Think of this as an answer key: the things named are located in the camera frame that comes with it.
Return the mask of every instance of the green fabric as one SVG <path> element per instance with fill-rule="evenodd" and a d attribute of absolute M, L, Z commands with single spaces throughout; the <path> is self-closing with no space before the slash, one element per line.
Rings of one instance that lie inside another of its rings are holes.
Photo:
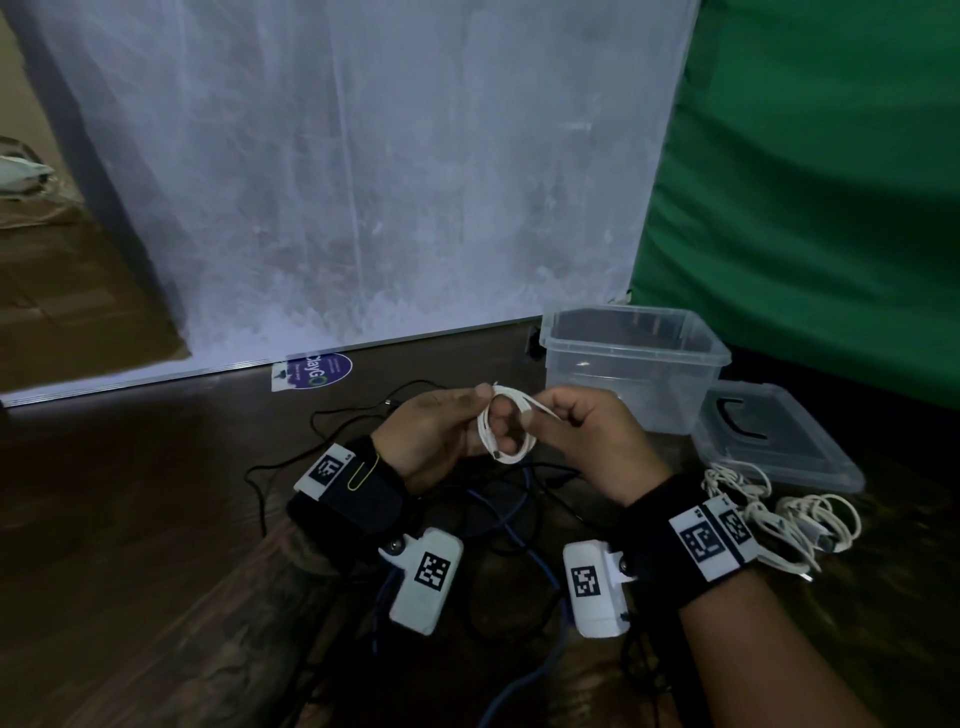
<path fill-rule="evenodd" d="M 960 2 L 707 0 L 632 294 L 960 408 Z"/>

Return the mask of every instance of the wrist strap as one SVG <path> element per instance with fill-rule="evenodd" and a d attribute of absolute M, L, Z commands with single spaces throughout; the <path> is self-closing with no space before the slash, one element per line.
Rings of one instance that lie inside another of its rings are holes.
<path fill-rule="evenodd" d="M 708 498 L 699 473 L 673 475 L 624 511 L 614 540 L 634 591 L 679 609 L 756 558 L 756 541 L 726 496 Z"/>
<path fill-rule="evenodd" d="M 287 515 L 342 573 L 402 535 L 412 502 L 370 436 L 331 445 L 294 490 Z"/>

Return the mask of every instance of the round sticker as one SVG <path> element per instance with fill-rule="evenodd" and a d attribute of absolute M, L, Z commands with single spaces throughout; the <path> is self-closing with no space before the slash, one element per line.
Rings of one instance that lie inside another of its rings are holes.
<path fill-rule="evenodd" d="M 275 364 L 276 389 L 316 389 L 340 381 L 353 369 L 353 362 L 341 353 L 322 353 Z"/>

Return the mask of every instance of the transparent lid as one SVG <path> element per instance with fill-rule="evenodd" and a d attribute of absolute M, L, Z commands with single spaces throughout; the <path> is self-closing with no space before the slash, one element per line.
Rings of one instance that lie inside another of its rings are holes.
<path fill-rule="evenodd" d="M 707 464 L 753 463 L 778 483 L 836 493 L 863 490 L 863 473 L 810 413 L 775 384 L 717 381 L 707 392 L 692 436 Z"/>
<path fill-rule="evenodd" d="M 544 313 L 540 344 L 550 351 L 715 367 L 731 361 L 704 320 L 683 308 L 585 305 Z"/>

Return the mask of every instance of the clear plastic container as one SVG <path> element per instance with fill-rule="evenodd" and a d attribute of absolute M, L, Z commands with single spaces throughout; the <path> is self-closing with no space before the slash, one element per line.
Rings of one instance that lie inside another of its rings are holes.
<path fill-rule="evenodd" d="M 718 381 L 707 392 L 693 444 L 705 464 L 753 463 L 777 483 L 859 493 L 863 473 L 804 406 L 776 384 Z"/>
<path fill-rule="evenodd" d="M 730 351 L 693 311 L 591 305 L 543 315 L 546 385 L 609 389 L 651 432 L 686 435 Z"/>

